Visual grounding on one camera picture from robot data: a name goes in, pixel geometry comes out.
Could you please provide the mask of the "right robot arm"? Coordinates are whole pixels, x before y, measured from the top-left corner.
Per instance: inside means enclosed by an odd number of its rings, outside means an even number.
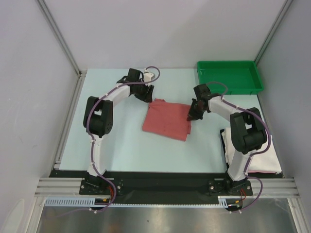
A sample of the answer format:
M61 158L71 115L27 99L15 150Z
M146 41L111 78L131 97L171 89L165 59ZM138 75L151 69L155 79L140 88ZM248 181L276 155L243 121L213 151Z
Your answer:
M203 119L205 112L215 113L230 123L231 142L234 155L223 184L230 195L237 194L248 180L248 169L253 157L264 153L271 145L271 136L257 108L243 109L212 93L206 84L193 88L196 98L192 99L187 121Z

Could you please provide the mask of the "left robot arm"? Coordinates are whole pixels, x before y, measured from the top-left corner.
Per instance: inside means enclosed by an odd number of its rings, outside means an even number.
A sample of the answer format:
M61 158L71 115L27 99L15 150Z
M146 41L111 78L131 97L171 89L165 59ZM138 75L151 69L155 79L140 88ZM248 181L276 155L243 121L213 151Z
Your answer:
M153 101L154 86L151 83L160 77L160 71L155 75L148 70L149 68L145 68L144 71L131 68L127 75L118 80L102 97L90 96L87 99L83 126L90 136L91 148L90 165L85 181L97 194L107 190L107 181L102 178L106 168L102 164L101 147L105 136L113 127L114 107L131 95L146 103Z

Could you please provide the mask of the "red t shirt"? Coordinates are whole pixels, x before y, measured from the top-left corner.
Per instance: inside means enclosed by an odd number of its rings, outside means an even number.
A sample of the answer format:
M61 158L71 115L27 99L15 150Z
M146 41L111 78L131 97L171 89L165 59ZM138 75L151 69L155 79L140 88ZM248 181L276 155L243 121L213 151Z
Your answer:
M190 106L182 103L155 99L149 103L142 130L175 140L186 141L191 133L191 122L187 121Z

